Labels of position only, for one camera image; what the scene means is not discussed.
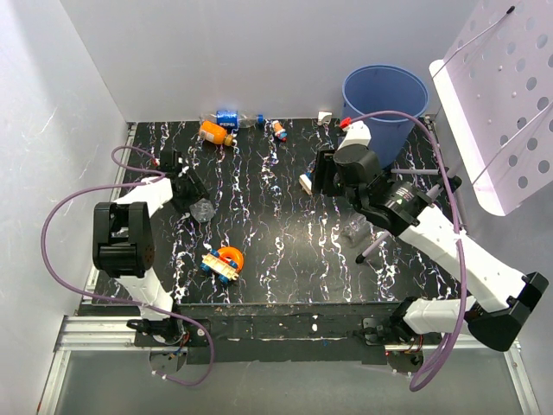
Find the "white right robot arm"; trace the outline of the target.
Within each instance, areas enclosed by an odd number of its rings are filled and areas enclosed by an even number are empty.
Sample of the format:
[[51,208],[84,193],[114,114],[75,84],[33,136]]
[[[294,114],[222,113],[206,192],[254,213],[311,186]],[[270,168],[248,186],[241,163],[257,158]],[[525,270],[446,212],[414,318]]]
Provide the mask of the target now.
[[370,328],[378,339],[407,344],[420,335],[459,330],[505,352],[549,286],[542,274],[511,268],[456,231],[430,193],[393,179],[362,144],[319,150],[312,191],[345,197],[368,222],[423,252],[467,290],[465,300],[406,298]]

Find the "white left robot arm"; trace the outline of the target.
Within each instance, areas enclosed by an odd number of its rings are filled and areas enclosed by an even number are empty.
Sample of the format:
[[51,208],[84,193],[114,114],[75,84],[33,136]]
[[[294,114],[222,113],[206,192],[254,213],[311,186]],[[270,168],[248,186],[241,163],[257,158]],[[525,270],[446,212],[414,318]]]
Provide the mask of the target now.
[[113,202],[100,202],[93,212],[92,260],[138,303],[141,318],[157,321],[154,335],[167,346],[183,337],[182,322],[168,313],[174,300],[163,289],[153,268],[156,248],[150,218],[171,203],[199,223],[215,215],[209,194],[180,151],[164,150],[156,166],[164,177],[146,177]]

